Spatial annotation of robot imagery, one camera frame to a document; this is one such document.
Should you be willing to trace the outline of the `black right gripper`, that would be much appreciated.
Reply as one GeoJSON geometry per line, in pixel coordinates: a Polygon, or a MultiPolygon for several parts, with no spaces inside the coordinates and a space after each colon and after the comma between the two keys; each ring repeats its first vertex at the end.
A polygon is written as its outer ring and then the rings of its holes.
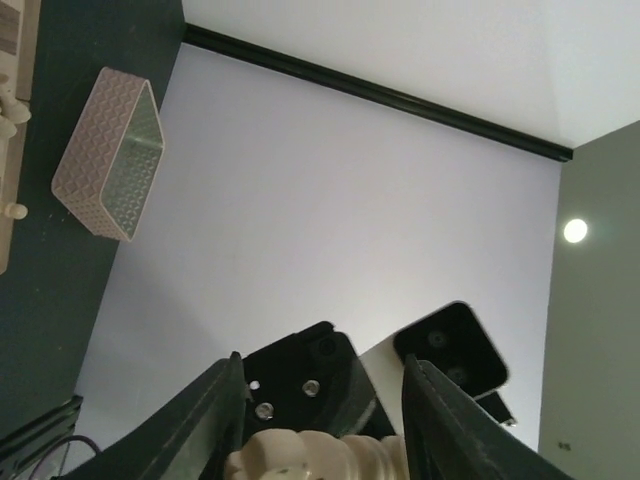
{"type": "Polygon", "coordinates": [[[216,361],[130,434],[64,477],[221,479],[242,438],[267,429],[377,440],[395,433],[349,338],[323,321],[243,363],[237,352],[216,361]]]}

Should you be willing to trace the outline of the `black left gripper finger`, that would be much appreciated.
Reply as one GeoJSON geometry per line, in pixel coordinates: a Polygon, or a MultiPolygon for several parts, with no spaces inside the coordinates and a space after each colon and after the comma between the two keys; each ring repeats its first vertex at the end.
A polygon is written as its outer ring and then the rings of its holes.
{"type": "Polygon", "coordinates": [[[404,364],[402,412],[411,479],[569,477],[503,429],[436,366],[413,355],[404,364]]]}

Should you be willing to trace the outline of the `light wooden chess piece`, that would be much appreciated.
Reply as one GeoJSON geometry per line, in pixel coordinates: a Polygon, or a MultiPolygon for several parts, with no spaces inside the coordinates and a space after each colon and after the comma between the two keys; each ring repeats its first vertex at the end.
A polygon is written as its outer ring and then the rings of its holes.
{"type": "Polygon", "coordinates": [[[231,453],[224,470],[231,480],[408,479],[405,439],[376,440],[366,435],[336,438],[328,433],[268,429],[254,434],[231,453]]]}

